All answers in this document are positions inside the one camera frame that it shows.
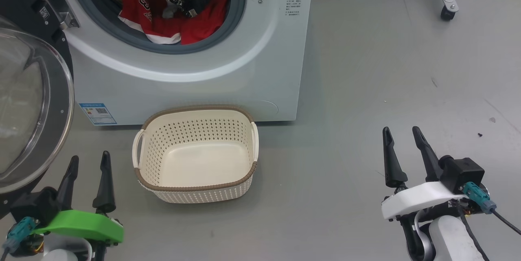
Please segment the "red and white jersey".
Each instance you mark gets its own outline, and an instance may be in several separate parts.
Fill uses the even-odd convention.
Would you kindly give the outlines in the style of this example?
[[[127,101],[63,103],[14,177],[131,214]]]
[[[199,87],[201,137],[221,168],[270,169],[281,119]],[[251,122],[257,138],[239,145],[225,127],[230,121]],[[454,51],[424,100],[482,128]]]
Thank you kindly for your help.
[[[145,34],[154,44],[181,42],[180,22],[175,19],[177,5],[167,0],[121,0],[119,20]]]

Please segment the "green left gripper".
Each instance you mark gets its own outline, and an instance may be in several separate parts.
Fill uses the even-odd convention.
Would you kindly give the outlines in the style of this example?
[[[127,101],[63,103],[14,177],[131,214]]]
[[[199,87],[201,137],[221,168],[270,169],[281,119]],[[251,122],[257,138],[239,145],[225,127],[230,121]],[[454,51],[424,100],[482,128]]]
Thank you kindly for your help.
[[[58,234],[70,237],[90,239],[110,245],[122,243],[124,227],[116,220],[105,216],[116,209],[112,164],[109,151],[103,151],[100,170],[102,172],[97,196],[92,207],[96,213],[72,209],[73,186],[79,170],[79,157],[72,156],[69,166],[57,190],[59,213],[43,227],[32,231],[33,234]]]

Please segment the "round glass washing machine door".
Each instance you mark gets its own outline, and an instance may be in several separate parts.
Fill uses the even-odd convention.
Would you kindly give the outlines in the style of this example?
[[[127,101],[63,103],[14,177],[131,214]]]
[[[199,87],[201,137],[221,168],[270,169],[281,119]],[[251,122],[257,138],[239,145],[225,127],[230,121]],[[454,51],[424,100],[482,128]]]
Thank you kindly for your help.
[[[43,0],[0,0],[0,219],[59,153],[74,109],[65,30]]]

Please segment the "white washing machine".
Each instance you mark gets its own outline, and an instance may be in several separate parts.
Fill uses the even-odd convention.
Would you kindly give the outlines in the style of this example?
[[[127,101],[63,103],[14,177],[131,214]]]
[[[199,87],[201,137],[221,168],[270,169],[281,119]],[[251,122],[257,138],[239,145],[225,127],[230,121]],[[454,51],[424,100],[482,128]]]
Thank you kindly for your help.
[[[223,25],[190,45],[154,44],[119,20],[121,0],[67,0],[76,103],[103,103],[117,125],[197,105],[234,105],[253,120],[298,111],[311,0],[230,0]],[[182,23],[210,0],[167,0]]]

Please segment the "cream perforated laundry basket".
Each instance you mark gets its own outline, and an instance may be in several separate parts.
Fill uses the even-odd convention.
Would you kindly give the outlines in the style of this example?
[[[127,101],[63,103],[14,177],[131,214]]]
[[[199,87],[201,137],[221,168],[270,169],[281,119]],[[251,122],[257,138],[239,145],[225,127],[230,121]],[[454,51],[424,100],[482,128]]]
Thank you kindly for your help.
[[[145,121],[132,145],[138,183],[172,204],[240,198],[252,184],[258,155],[257,125],[234,105],[158,112]]]

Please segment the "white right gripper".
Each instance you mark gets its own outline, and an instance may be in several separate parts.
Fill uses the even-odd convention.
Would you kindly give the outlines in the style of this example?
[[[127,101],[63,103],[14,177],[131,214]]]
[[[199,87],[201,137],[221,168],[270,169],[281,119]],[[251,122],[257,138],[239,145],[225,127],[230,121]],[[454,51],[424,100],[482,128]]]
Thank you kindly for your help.
[[[406,189],[407,175],[402,171],[394,151],[394,140],[389,127],[383,128],[383,156],[385,185],[389,188],[404,189],[381,203],[384,219],[405,216],[413,212],[433,207],[450,200],[467,199],[465,194],[454,194],[439,182],[443,170],[438,165],[438,157],[418,126],[412,127],[417,148],[422,154],[426,170],[426,183]]]

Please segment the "blue energy label sticker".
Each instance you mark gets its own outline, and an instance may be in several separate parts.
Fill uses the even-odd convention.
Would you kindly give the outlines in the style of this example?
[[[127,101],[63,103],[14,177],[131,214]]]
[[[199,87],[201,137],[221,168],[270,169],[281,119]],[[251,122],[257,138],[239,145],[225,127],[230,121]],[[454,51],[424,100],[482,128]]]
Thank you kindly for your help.
[[[79,103],[79,106],[93,125],[117,125],[116,120],[103,103]]]

